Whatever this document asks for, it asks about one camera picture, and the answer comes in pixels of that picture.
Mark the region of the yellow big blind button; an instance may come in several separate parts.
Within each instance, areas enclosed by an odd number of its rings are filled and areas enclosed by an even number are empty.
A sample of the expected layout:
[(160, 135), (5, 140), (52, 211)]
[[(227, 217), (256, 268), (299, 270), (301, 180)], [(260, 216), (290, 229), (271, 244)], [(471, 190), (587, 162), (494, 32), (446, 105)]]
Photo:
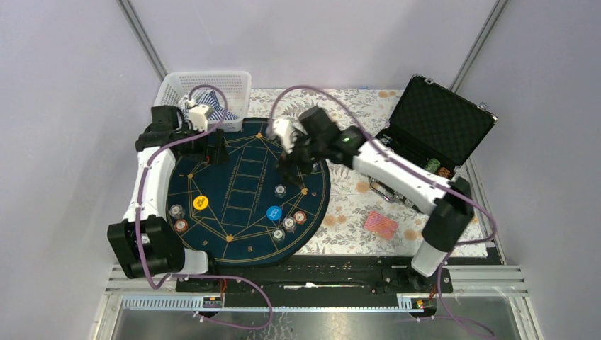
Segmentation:
[(209, 206), (209, 199), (205, 195), (198, 195), (192, 200), (194, 210), (202, 211)]

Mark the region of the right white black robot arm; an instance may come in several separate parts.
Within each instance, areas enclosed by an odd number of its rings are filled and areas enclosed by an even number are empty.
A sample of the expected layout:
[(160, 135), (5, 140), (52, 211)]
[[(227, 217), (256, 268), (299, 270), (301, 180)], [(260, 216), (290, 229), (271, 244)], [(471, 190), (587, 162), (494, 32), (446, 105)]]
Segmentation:
[(285, 118), (269, 121), (268, 136), (278, 140), (283, 150), (278, 164), (282, 175), (290, 178), (296, 171), (309, 171), (315, 163), (329, 160), (409, 200), (428, 220), (406, 281), (417, 292), (428, 289), (434, 283), (434, 272), (473, 219), (469, 182), (462, 178), (450, 181), (421, 169), (369, 137), (358, 125), (340, 129), (318, 106), (304, 112), (299, 121), (301, 129)]

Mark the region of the red playing card deck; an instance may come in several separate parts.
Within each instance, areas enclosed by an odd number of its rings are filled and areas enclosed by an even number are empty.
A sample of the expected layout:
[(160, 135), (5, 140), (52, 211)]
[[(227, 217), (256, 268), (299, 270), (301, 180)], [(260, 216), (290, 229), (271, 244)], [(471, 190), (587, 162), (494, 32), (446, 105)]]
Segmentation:
[(374, 233), (376, 236), (390, 241), (398, 230), (398, 222), (372, 210), (368, 214), (363, 227), (365, 230)]

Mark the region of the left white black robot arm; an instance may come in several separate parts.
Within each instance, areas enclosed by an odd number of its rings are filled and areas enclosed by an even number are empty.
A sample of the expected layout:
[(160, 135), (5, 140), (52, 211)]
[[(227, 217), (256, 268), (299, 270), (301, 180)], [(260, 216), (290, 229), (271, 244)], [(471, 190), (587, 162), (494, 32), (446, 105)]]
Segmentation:
[(137, 175), (130, 204), (120, 222), (108, 226), (107, 238), (129, 279), (159, 274), (193, 276), (204, 291), (216, 288), (218, 269), (204, 251), (186, 249), (167, 212), (167, 196), (176, 161), (225, 158), (223, 130), (210, 125), (215, 108), (194, 104), (187, 112), (178, 106), (153, 106), (151, 123), (135, 142)]

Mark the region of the red white chip stack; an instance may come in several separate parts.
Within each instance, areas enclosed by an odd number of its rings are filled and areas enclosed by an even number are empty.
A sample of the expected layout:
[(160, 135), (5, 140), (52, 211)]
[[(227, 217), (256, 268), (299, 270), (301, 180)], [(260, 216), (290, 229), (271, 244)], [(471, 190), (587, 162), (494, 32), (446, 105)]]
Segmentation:
[(307, 215), (303, 211), (296, 211), (293, 218), (297, 225), (303, 225), (307, 221)]

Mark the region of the blue ten chip stack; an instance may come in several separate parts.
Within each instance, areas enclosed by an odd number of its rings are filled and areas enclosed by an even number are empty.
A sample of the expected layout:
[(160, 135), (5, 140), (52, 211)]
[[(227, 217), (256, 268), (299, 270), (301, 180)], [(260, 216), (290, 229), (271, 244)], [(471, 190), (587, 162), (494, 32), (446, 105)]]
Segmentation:
[(293, 217), (286, 217), (282, 221), (282, 227), (285, 232), (294, 233), (297, 228), (296, 220)]

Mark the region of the fifty chip stack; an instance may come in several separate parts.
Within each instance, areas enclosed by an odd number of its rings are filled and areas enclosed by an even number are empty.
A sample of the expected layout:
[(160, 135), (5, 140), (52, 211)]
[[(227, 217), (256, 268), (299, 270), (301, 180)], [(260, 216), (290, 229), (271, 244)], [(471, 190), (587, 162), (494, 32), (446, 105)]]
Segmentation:
[(283, 229), (275, 229), (271, 234), (272, 240), (276, 243), (282, 242), (285, 237), (286, 232)]
[(274, 187), (274, 195), (277, 198), (284, 198), (286, 196), (286, 193), (287, 193), (287, 188), (285, 185), (278, 184)]

